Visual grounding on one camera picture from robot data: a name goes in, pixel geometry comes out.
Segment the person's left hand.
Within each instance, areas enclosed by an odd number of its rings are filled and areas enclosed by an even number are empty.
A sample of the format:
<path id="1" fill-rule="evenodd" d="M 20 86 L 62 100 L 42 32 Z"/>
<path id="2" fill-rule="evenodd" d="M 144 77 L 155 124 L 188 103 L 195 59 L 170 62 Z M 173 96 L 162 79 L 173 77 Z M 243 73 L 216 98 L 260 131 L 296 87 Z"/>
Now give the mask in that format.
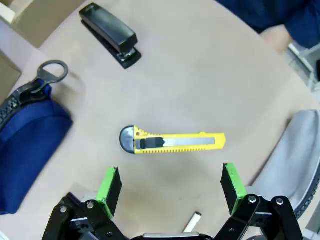
<path id="1" fill-rule="evenodd" d="M 294 41 L 284 24 L 270 27 L 260 33 L 260 36 L 280 55 Z"/>

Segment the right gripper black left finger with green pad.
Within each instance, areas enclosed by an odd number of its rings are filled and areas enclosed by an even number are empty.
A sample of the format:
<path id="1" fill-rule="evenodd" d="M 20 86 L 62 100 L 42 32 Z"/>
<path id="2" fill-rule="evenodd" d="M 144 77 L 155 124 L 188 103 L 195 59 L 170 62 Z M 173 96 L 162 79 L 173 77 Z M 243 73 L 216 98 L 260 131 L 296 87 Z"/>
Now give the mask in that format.
<path id="1" fill-rule="evenodd" d="M 44 240 L 124 240 L 113 222 L 122 182 L 117 167 L 106 171 L 92 199 L 80 201 L 69 192 L 52 210 Z"/>

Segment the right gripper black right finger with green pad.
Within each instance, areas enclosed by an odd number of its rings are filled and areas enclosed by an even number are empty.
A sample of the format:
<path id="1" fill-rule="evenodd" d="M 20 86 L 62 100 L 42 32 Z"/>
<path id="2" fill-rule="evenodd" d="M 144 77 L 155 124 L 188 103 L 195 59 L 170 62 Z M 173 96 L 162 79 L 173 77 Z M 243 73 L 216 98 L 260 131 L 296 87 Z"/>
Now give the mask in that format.
<path id="1" fill-rule="evenodd" d="M 247 193 L 233 163 L 225 163 L 220 180 L 230 217 L 215 240 L 241 240 L 250 227 L 259 228 L 267 240 L 302 240 L 303 234 L 289 199 L 270 201 Z"/>

